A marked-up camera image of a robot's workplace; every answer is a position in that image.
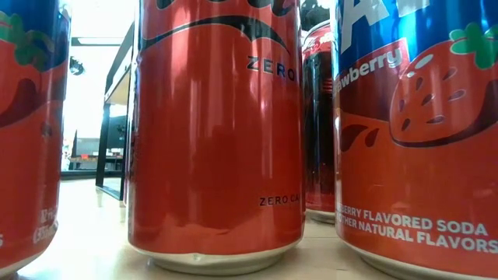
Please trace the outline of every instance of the brand logo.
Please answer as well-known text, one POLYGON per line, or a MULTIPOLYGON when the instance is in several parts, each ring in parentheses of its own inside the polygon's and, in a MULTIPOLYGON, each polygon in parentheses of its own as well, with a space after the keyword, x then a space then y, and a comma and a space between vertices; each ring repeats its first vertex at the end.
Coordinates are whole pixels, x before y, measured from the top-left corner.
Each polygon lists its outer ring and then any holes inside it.
POLYGON ((291 81, 296 80, 296 73, 293 69, 289 68, 286 70, 286 66, 279 62, 274 62, 270 58, 259 58, 254 56, 248 56, 249 63, 247 64, 247 69, 255 71, 263 71, 267 74, 273 74, 280 76, 291 81))
MULTIPOLYGON (((227 2, 229 0, 207 0, 210 2, 227 2)), ((271 7, 272 13, 275 16, 284 16, 288 14, 294 7, 294 4, 284 6, 284 0, 247 0, 247 3, 257 9, 271 7)), ((172 5, 174 0, 156 0, 157 8, 165 9, 172 5)), ((267 38, 275 41, 277 44, 282 46, 288 54, 290 54, 290 49, 287 47, 284 40, 278 35, 278 33, 272 29, 271 26, 262 22, 259 19, 255 19, 250 16, 239 16, 239 15, 226 15, 226 16, 213 16, 206 19, 195 20, 191 23, 184 24, 173 28, 159 36, 151 39, 143 39, 140 46, 141 51, 159 43, 175 33, 181 32, 195 26, 204 25, 224 25, 230 26, 239 30, 247 39, 251 42, 267 38)), ((296 72, 294 69, 286 67, 282 62, 273 61, 271 58, 260 58, 257 56, 248 56, 247 69, 254 71, 261 71, 265 74, 271 74, 279 76, 283 79, 289 79, 290 81, 296 81, 296 72)))
POLYGON ((173 30, 163 33, 152 39, 143 39, 142 50, 144 51, 148 47, 159 43, 161 40, 178 33, 182 30, 186 30, 195 26, 211 25, 211 24, 221 24, 225 26, 231 26, 238 29, 242 34, 244 34, 250 41, 254 41, 260 38, 268 38, 276 43, 280 44, 286 51, 290 54, 289 49, 283 39, 274 31, 268 24, 263 23, 259 19, 254 19, 248 16, 216 16, 208 19, 196 20, 192 23, 179 26, 173 30))
MULTIPOLYGON (((227 0, 208 0, 210 2, 226 2, 227 0)), ((158 9, 165 9, 173 4, 174 0, 156 0, 158 9)), ((264 8, 269 5, 272 7, 272 12, 275 16, 285 16, 290 12, 294 4, 284 7, 284 0, 247 0, 249 5, 255 8, 264 8)))
POLYGON ((320 44, 325 44, 332 41, 332 33, 328 32, 320 38, 320 44))
MULTIPOLYGON (((398 16, 404 17, 430 5, 430 0, 396 0, 398 16)), ((387 18, 388 9, 383 0, 344 0, 344 10, 336 11, 341 30, 341 54, 351 47, 352 26, 363 17, 370 26, 387 18)))
POLYGON ((384 66, 389 68, 396 68, 403 62, 402 50, 398 47, 393 51, 386 51, 370 61, 361 64, 359 67, 352 66, 349 71, 341 75, 335 84, 335 94, 339 93, 341 89, 347 87, 350 83, 355 82, 358 78, 382 69, 384 66))

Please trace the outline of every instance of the strawberry leaf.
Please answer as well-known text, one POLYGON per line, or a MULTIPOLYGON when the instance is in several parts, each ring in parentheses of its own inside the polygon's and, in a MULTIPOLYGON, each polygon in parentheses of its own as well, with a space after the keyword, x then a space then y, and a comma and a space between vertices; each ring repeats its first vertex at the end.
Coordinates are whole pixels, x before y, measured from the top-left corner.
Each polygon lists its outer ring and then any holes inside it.
POLYGON ((33 55, 33 66, 38 71, 42 72, 45 67, 45 63, 47 63, 48 55, 42 51, 39 47, 35 47, 34 45, 30 46, 31 54, 33 55))
POLYGON ((482 70, 491 68, 496 60, 498 49, 494 40, 490 37, 498 33, 494 33, 495 29, 482 33, 481 27, 477 23, 469 23, 465 27, 465 31, 454 30, 450 32, 450 38, 456 42, 451 46, 451 51, 455 54, 475 54, 475 64, 482 70))
POLYGON ((461 38, 464 38, 465 31, 464 30, 453 30, 450 32, 450 39, 455 41, 455 40, 460 40, 461 38))
POLYGON ((9 33, 8 42, 17 46, 23 44, 25 39, 23 19, 19 15, 13 14, 10 18, 10 25, 12 26, 12 31, 9 33))
POLYGON ((36 31, 36 30, 31 30, 26 32, 26 39, 29 42, 33 42, 35 40, 40 40, 44 42, 45 46, 47 46, 48 51, 54 52, 55 51, 55 45, 54 42, 50 39, 49 36, 45 35, 45 33, 36 31))
POLYGON ((33 58, 30 55, 30 49, 28 47, 18 47, 14 51, 17 63, 21 66, 26 66, 31 64, 33 58))
POLYGON ((0 26, 0 40, 8 41, 9 32, 10 32, 10 17, 7 16, 4 12, 0 12, 0 23, 4 23, 4 25, 0 26))

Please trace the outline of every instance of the strawberry soda can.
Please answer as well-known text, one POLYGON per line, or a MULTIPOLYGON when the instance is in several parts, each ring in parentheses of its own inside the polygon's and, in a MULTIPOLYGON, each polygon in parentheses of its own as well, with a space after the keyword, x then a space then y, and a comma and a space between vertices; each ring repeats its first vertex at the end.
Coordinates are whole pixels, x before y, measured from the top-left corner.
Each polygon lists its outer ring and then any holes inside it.
POLYGON ((266 268, 303 233, 295 0, 141 0, 129 241, 203 275, 266 268))
POLYGON ((399 278, 498 278, 498 2, 335 4, 338 234, 399 278))
POLYGON ((310 30, 303 46, 306 209, 328 223, 335 220, 331 39, 327 20, 310 30))
POLYGON ((69 27, 63 1, 0 2, 0 278, 42 254, 58 227, 69 27))

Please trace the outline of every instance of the strawberry seed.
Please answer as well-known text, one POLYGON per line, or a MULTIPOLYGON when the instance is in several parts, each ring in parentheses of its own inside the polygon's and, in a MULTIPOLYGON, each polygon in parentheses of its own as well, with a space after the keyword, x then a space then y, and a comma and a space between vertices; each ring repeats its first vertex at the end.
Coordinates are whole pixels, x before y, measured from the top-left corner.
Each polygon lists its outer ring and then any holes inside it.
POLYGON ((435 116, 434 118, 427 121, 427 124, 439 124, 444 121, 444 116, 435 116))
POLYGON ((375 140, 377 139, 377 134, 379 133, 379 128, 375 128, 372 131, 368 132, 368 135, 365 137, 365 145, 367 147, 372 147, 375 144, 375 140))
POLYGON ((402 131, 405 131, 409 125, 410 125, 410 119, 405 119, 405 121, 403 121, 402 131))
POLYGON ((465 95, 465 90, 459 89, 456 92, 454 92, 453 94, 451 94, 450 97, 448 97, 448 101, 457 100, 458 98, 460 98, 464 95, 465 95))
POLYGON ((426 66, 427 63, 429 63, 434 57, 434 54, 429 54, 426 57, 422 58, 417 62, 415 65, 415 69, 421 69, 422 67, 426 66))
POLYGON ((457 69, 452 67, 448 72, 444 75, 443 81, 446 81, 447 79, 453 77, 457 73, 457 69))
POLYGON ((423 79, 422 79, 422 77, 419 77, 419 78, 417 79, 417 83, 416 83, 415 90, 419 90, 419 89, 420 89, 420 87, 422 86, 422 84, 423 84, 423 79))
POLYGON ((423 98, 422 100, 422 106, 426 105, 428 102, 430 102, 434 98, 434 95, 429 94, 426 97, 423 98))
POLYGON ((399 100, 399 112, 401 113, 404 108, 405 108, 405 101, 399 100))

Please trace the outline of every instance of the strawberry illustration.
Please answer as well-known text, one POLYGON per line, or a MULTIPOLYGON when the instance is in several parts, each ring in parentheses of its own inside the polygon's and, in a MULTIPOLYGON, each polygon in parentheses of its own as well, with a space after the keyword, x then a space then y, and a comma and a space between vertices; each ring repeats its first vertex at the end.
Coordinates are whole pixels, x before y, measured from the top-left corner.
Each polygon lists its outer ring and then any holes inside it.
MULTIPOLYGON (((48 102, 64 100, 67 64, 48 69, 54 52, 55 45, 48 35, 36 30, 25 32, 19 15, 7 16, 0 11, 0 53, 4 65, 8 65, 0 69, 0 76, 9 77, 0 80, 0 128, 21 121, 48 102)), ((61 112, 55 114, 60 120, 61 112)))
POLYGON ((470 23, 432 46, 406 69, 390 109, 399 145, 430 147, 461 141, 498 121, 498 26, 484 34, 470 23))

